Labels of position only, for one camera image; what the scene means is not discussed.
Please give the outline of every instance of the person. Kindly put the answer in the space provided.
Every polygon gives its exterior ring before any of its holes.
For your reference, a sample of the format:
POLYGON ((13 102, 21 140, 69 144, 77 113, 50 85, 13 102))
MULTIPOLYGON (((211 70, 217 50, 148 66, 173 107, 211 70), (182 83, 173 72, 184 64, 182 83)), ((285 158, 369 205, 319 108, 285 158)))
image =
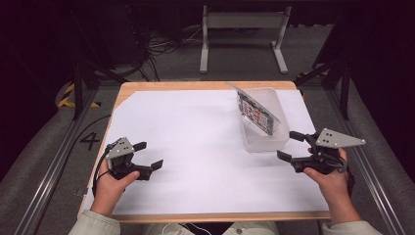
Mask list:
MULTIPOLYGON (((346 151, 339 149, 342 158, 347 160, 346 151)), ((108 173, 108 164, 103 161, 100 167, 100 175, 96 196, 90 210, 85 210, 73 226, 69 235, 118 235, 120 234, 119 222, 111 218, 116 203, 122 192, 139 176, 139 172, 131 172, 121 180, 116 180, 108 173)), ((303 171, 314 180, 329 206, 331 216, 330 223, 323 223, 325 235, 340 234, 381 234, 368 222, 362 220, 351 202, 347 191, 347 173, 333 171, 330 174, 321 174, 313 168, 303 171)), ((149 224, 144 229, 144 235, 193 235, 185 226, 177 223, 149 224)), ((235 222, 223 235, 260 234, 278 235, 278 230, 272 221, 235 222)))

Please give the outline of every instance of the clear plastic box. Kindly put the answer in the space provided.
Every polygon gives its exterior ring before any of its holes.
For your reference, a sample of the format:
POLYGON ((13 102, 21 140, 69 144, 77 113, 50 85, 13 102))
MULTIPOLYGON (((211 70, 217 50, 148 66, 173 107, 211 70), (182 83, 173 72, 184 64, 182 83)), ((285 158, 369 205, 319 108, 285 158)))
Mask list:
POLYGON ((274 122, 276 130, 273 132, 273 135, 268 135, 247 117, 241 116, 241 129, 247 151, 258 153, 281 150, 290 138, 290 128, 277 92, 273 88, 256 88, 244 91, 280 119, 280 122, 274 122))

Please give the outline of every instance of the plastic container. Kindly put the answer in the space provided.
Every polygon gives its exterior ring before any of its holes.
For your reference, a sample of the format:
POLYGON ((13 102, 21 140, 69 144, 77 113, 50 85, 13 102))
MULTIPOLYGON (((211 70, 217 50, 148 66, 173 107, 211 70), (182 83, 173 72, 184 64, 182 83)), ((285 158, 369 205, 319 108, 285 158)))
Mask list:
POLYGON ((280 119, 280 122, 274 122, 273 135, 268 135, 247 117, 241 116, 241 129, 246 150, 251 153, 281 150, 290 138, 290 128, 277 92, 273 88, 256 88, 244 91, 280 119))

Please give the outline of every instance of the sleeve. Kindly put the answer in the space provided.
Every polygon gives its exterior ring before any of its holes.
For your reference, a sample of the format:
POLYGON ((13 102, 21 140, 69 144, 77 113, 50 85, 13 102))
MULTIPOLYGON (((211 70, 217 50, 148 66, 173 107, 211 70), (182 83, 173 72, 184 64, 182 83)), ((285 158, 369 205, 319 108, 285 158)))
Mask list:
POLYGON ((355 222, 346 222, 339 223, 333 226, 330 226, 329 223, 323 223, 323 232, 324 235, 379 235, 382 234, 373 228, 366 221, 355 221, 355 222))
POLYGON ((85 210, 69 235, 119 235, 120 233, 121 230, 117 220, 85 210))

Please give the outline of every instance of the human hand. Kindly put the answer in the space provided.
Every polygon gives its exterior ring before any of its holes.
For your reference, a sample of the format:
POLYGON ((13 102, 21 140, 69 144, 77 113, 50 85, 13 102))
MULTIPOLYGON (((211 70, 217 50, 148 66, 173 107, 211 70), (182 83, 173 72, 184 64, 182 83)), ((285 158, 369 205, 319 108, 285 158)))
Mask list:
MULTIPOLYGON (((344 149, 340 148, 339 154, 347 161, 347 153, 344 149)), ((333 224, 361 220, 348 195, 347 172, 339 173, 334 170, 326 175, 311 167, 305 168, 303 172, 320 187, 320 191, 329 206, 333 224)))
POLYGON ((113 214, 116 203, 121 198, 122 192, 138 178, 140 172, 133 171, 122 179, 116 180, 109 173, 108 163, 104 160, 101 163, 98 175, 100 176, 97 182, 97 192, 91 206, 91 211, 110 217, 113 214))

